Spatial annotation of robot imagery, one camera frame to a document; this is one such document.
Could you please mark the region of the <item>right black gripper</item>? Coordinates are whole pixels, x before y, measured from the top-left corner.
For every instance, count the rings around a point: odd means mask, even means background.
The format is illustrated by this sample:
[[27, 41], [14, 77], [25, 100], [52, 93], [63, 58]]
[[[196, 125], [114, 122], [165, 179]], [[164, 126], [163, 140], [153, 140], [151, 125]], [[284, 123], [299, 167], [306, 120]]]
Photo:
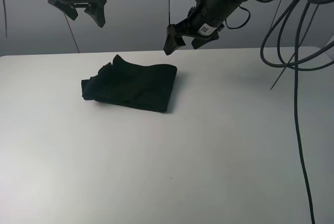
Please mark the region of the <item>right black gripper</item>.
[[192, 47], [196, 50], [218, 40], [223, 28], [223, 22], [216, 19], [206, 7], [192, 7], [184, 20], [168, 26], [163, 50], [166, 55], [171, 55], [185, 46], [183, 36], [193, 38]]

